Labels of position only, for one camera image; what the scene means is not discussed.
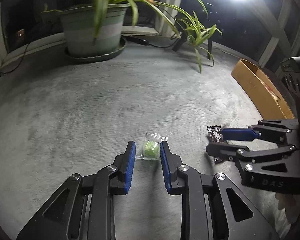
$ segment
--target transparent candy wrapper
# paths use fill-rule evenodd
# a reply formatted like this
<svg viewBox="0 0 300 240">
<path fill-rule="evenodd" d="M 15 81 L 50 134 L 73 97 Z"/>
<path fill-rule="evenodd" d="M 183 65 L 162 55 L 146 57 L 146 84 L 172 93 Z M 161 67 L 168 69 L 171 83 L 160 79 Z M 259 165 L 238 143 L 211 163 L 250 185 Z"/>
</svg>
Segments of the transparent candy wrapper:
<svg viewBox="0 0 300 240">
<path fill-rule="evenodd" d="M 146 139 L 142 145 L 142 151 L 140 151 L 136 158 L 143 160 L 159 160 L 160 159 L 160 143 L 167 141 L 168 136 L 163 136 L 158 133 L 147 132 Z"/>
</svg>

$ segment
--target cardboard box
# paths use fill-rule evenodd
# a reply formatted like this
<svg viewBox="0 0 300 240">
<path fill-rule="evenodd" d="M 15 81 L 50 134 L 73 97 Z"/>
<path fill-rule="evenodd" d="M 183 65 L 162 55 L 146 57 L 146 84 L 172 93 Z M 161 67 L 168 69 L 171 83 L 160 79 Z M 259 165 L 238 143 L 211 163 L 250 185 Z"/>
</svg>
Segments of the cardboard box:
<svg viewBox="0 0 300 240">
<path fill-rule="evenodd" d="M 280 92 L 259 67 L 241 59 L 231 75 L 250 97 L 263 119 L 294 118 Z"/>
</svg>

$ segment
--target blue gripper pad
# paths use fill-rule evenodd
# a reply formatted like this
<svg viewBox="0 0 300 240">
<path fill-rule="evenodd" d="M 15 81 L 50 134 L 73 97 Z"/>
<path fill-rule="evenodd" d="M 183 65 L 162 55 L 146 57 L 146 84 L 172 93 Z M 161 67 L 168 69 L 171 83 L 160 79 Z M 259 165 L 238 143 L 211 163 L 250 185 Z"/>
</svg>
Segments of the blue gripper pad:
<svg viewBox="0 0 300 240">
<path fill-rule="evenodd" d="M 168 194 L 170 194 L 171 191 L 171 180 L 170 180 L 170 170 L 166 158 L 166 153 L 164 152 L 162 143 L 160 143 L 160 158 L 161 158 L 161 166 L 162 166 L 162 173 L 163 173 L 163 179 L 164 184 L 166 186 Z"/>
<path fill-rule="evenodd" d="M 259 138 L 259 133 L 252 129 L 224 128 L 221 130 L 224 140 L 252 142 Z"/>
<path fill-rule="evenodd" d="M 124 183 L 124 192 L 127 194 L 129 192 L 129 189 L 131 188 L 131 182 L 132 182 L 132 174 L 133 174 L 133 167 L 134 167 L 134 161 L 136 159 L 136 143 L 132 143 L 132 147 L 129 153 L 129 159 L 128 159 L 128 165 L 126 170 L 126 177 L 125 177 L 125 183 Z"/>
</svg>

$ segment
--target metal screw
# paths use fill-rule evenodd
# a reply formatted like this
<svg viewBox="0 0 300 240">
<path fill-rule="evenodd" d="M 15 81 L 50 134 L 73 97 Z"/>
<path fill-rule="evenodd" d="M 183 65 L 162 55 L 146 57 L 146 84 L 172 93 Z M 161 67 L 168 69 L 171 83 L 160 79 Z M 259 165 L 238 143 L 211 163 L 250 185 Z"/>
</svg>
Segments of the metal screw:
<svg viewBox="0 0 300 240">
<path fill-rule="evenodd" d="M 71 180 L 78 180 L 79 178 L 80 178 L 80 174 L 78 174 L 78 173 L 74 173 L 70 176 Z"/>
<path fill-rule="evenodd" d="M 117 169 L 117 166 L 115 166 L 115 165 L 109 165 L 108 167 L 107 167 L 107 170 L 108 171 L 115 171 Z"/>
<path fill-rule="evenodd" d="M 187 170 L 189 170 L 189 167 L 185 164 L 182 164 L 182 165 L 179 166 L 179 169 L 182 170 L 182 171 L 187 171 Z"/>
<path fill-rule="evenodd" d="M 226 178 L 226 176 L 223 173 L 217 173 L 216 177 L 220 180 L 224 180 Z"/>
<path fill-rule="evenodd" d="M 247 164 L 245 167 L 244 167 L 247 171 L 252 171 L 253 170 L 253 166 L 251 164 Z"/>
</svg>

